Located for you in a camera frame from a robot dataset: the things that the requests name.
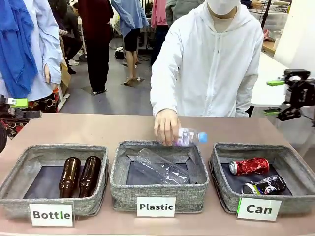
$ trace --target pink shirt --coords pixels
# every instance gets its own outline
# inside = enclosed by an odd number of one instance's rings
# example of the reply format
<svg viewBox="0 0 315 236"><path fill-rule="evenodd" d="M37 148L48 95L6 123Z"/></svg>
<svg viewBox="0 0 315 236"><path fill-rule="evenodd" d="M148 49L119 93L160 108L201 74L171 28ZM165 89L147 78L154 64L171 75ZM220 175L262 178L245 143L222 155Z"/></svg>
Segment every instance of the pink shirt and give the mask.
<svg viewBox="0 0 315 236"><path fill-rule="evenodd" d="M166 0L154 0L152 7L151 26L166 26Z"/></svg>

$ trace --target white paper label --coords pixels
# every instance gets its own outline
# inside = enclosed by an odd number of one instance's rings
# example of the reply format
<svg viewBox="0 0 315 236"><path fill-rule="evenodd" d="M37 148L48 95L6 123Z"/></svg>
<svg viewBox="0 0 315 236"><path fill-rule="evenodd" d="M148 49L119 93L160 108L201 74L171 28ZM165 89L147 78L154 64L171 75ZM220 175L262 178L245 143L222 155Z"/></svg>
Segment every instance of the white paper label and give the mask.
<svg viewBox="0 0 315 236"><path fill-rule="evenodd" d="M73 227L71 204L30 204L33 226Z"/></svg>
<svg viewBox="0 0 315 236"><path fill-rule="evenodd" d="M242 198L238 208L237 218L250 220L275 221L281 201Z"/></svg>
<svg viewBox="0 0 315 236"><path fill-rule="evenodd" d="M176 197L138 197L138 217L174 217Z"/></svg>

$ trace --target can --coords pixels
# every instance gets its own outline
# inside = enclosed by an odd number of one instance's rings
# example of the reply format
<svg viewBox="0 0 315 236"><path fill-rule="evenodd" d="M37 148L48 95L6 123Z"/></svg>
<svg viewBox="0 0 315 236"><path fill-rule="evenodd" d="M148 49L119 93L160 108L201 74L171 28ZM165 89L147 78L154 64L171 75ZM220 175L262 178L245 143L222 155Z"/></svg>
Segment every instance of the can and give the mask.
<svg viewBox="0 0 315 236"><path fill-rule="evenodd" d="M234 175L248 175L250 173L264 174L269 171L269 162L264 158L254 158L245 161L231 161L229 168Z"/></svg>
<svg viewBox="0 0 315 236"><path fill-rule="evenodd" d="M270 176L259 182L248 182L243 185L242 194L274 195L285 191L286 182L278 175Z"/></svg>

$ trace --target hand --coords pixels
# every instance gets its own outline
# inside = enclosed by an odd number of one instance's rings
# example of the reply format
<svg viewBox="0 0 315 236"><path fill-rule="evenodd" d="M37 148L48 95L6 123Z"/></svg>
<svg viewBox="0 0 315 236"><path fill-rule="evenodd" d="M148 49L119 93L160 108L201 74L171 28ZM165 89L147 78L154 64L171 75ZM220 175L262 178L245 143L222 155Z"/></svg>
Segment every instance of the hand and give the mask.
<svg viewBox="0 0 315 236"><path fill-rule="evenodd" d="M181 128L181 123L175 111L164 109L156 115L154 133L164 145L171 146L173 141L178 140L179 128Z"/></svg>
<svg viewBox="0 0 315 236"><path fill-rule="evenodd" d="M251 3L251 7L254 9L260 9L262 7L261 1L253 0Z"/></svg>
<svg viewBox="0 0 315 236"><path fill-rule="evenodd" d="M45 65L44 71L45 71L46 82L50 83L50 70L49 70L49 66L47 64ZM51 83L51 85L53 86L53 91L58 86L58 84L55 84L55 83Z"/></svg>

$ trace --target black pole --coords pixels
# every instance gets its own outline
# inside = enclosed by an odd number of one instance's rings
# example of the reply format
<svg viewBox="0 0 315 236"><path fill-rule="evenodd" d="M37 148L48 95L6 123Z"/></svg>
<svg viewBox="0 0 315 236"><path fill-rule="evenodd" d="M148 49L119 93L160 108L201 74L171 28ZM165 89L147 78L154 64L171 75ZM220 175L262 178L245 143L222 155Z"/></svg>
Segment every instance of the black pole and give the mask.
<svg viewBox="0 0 315 236"><path fill-rule="evenodd" d="M264 26L265 26L265 23L266 23L266 20L267 20L267 17L268 17L268 11L269 11L269 8L270 8L270 5L271 5L271 1L272 0L268 0L268 3L267 3L267 8L266 8L266 12L262 18L262 22L261 22L261 28L264 29Z"/></svg>

